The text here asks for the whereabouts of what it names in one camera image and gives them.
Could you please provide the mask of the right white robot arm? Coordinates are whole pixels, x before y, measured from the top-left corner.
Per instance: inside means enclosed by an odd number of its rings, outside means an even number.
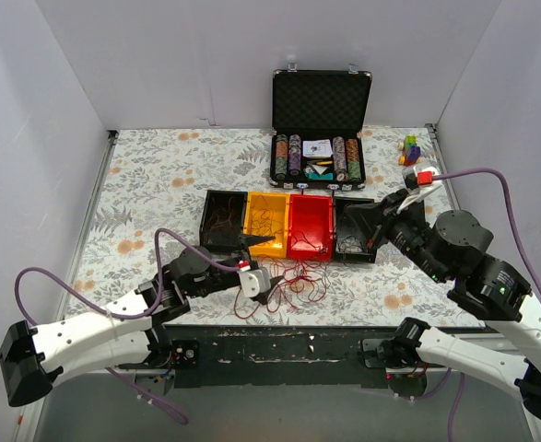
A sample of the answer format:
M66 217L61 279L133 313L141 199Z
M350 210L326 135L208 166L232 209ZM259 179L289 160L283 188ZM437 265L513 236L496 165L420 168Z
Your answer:
M370 250L390 243L433 282L452 283L447 297L519 353L505 355L405 318L391 339L369 349L370 360L387 368L424 363L461 371L510 394L541 420L541 303L533 288L514 267L487 253L493 235L470 213L446 211L429 224L421 204L399 206L388 198L345 212Z

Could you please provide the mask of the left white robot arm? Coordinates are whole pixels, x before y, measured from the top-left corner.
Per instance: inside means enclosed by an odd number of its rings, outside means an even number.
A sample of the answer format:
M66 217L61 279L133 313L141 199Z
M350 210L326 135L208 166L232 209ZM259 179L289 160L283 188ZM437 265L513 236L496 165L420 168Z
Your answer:
M153 368L196 364L195 344L185 345L165 332L165 324L189 312L189 301L237 287L264 304L280 279L254 260L252 246L269 237L240 234L229 259L216 261L175 232L184 249L169 263L158 262L153 279L105 306L86 298L88 312L53 323L30 316L12 324L0 346L0 367L12 407L31 404L59 384L103 368L145 365Z

